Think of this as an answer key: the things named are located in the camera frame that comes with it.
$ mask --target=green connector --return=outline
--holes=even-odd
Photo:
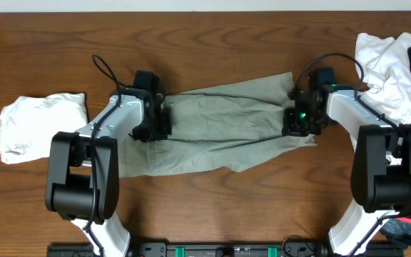
[[[177,247],[176,248],[176,257],[185,257],[185,248],[184,247]]]
[[[277,248],[276,247],[269,247],[268,257],[277,257]]]

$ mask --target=white cloth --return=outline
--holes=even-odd
[[[84,94],[20,96],[0,114],[0,154],[7,164],[49,157],[59,131],[74,132],[87,123]]]
[[[411,124],[411,73],[407,50],[411,34],[379,39],[366,33],[357,36],[355,59],[364,68],[369,90],[363,96],[375,108],[403,124]],[[361,71],[356,66],[358,76]],[[351,138],[356,149],[356,140]]]

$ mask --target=white wall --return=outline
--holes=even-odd
[[[0,0],[0,12],[411,11],[411,0]]]

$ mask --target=wooden table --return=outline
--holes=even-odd
[[[296,78],[321,54],[353,55],[360,32],[404,31],[411,33],[411,12],[0,14],[0,111],[18,96],[86,92],[93,118],[114,85],[92,54],[126,83],[136,69],[155,71],[174,94],[286,71]],[[339,82],[357,81],[349,61],[321,65],[333,66]],[[242,173],[122,179],[117,212],[135,238],[324,238],[352,199],[353,152],[339,126],[316,140]],[[86,240],[46,210],[47,163],[0,162],[0,256],[45,256],[52,242]]]

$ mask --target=crumpled white t-shirt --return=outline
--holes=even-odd
[[[59,131],[74,132],[87,124],[84,94],[20,96],[0,114],[0,154],[7,164],[50,156]]]
[[[411,124],[411,73],[407,50],[411,34],[380,39],[366,33],[357,36],[355,59],[364,69],[369,90],[363,97],[376,109],[402,124]],[[361,71],[356,66],[358,76]],[[351,138],[353,149],[356,140]]]

